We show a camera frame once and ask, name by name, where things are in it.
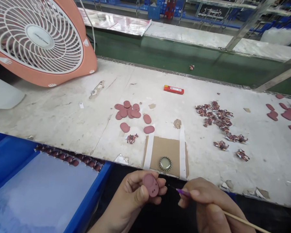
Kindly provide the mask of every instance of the purple brush tip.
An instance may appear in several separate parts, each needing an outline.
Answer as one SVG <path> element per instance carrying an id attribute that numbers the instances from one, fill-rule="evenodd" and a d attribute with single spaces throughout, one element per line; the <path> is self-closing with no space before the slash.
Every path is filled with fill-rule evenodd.
<path id="1" fill-rule="evenodd" d="M 178 193 L 180 193 L 181 195 L 191 198 L 191 194 L 189 192 L 183 191 L 182 189 L 176 189 Z"/>

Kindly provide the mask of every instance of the power cord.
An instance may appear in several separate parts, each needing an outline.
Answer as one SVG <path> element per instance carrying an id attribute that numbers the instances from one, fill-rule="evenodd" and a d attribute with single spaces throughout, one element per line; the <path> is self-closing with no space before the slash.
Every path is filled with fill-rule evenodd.
<path id="1" fill-rule="evenodd" d="M 95 34 L 94 34 L 94 26 L 93 26 L 93 24 L 92 24 L 90 18 L 88 17 L 88 14 L 87 14 L 87 12 L 86 12 L 86 10 L 85 10 L 85 7 L 84 7 L 84 5 L 83 5 L 82 0 L 80 0 L 80 3 L 81 3 L 81 5 L 82 5 L 82 8 L 83 8 L 83 10 L 84 10 L 84 12 L 85 12 L 85 14 L 86 14 L 86 17 L 87 17 L 88 21 L 90 22 L 90 24 L 91 24 L 91 26 L 92 26 L 93 39 L 94 39 L 94 51 L 95 51 L 95 50 L 96 50 L 96 40 L 95 40 Z"/>

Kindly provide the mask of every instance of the white plastic bag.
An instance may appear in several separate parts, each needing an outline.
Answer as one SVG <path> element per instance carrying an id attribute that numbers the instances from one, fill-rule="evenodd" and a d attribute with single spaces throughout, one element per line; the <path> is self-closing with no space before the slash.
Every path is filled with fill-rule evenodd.
<path id="1" fill-rule="evenodd" d="M 291 29 L 288 28 L 271 28 L 266 30 L 261 40 L 271 44 L 289 45 L 291 44 Z"/>

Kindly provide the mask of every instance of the electric fan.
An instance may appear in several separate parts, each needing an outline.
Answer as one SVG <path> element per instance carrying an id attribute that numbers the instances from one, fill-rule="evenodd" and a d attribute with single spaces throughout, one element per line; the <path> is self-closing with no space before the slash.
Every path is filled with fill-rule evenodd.
<path id="1" fill-rule="evenodd" d="M 0 64 L 44 87 L 94 73 L 95 52 L 73 0 L 0 0 Z"/>

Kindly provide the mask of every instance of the paintbrush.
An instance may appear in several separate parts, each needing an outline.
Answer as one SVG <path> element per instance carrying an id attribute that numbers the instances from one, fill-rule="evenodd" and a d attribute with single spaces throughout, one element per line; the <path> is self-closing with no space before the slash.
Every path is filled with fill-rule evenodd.
<path id="1" fill-rule="evenodd" d="M 168 186 L 171 187 L 171 188 L 173 188 L 173 189 L 175 189 L 179 194 L 181 194 L 181 195 L 183 195 L 183 196 L 185 196 L 185 197 L 187 197 L 187 198 L 189 198 L 189 199 L 192 199 L 191 194 L 190 194 L 189 192 L 186 192 L 186 191 L 184 191 L 184 190 L 182 190 L 182 189 L 177 189 L 177 188 L 171 186 L 170 184 L 168 184 Z M 246 220 L 243 220 L 243 219 L 241 219 L 241 218 L 239 218 L 239 217 L 237 217 L 237 216 L 235 216 L 235 215 L 232 215 L 232 214 L 230 214 L 230 213 L 228 213 L 228 212 L 226 212 L 226 211 L 224 211 L 224 210 L 222 210 L 222 211 L 223 211 L 223 213 L 224 213 L 225 215 L 230 216 L 231 218 L 234 218 L 234 219 L 236 219 L 236 220 L 238 220 L 238 221 L 240 221 L 240 222 L 242 222 L 242 223 L 244 223 L 244 224 L 246 224 L 246 225 L 248 225 L 248 226 L 251 226 L 251 227 L 253 227 L 254 229 L 256 229 L 256 230 L 258 230 L 258 231 L 260 231 L 260 232 L 262 232 L 262 233 L 270 233 L 269 231 L 264 230 L 263 228 L 260 228 L 260 227 L 258 227 L 258 226 L 256 226 L 256 225 L 254 225 L 254 224 L 252 224 L 252 223 L 246 221 Z"/>

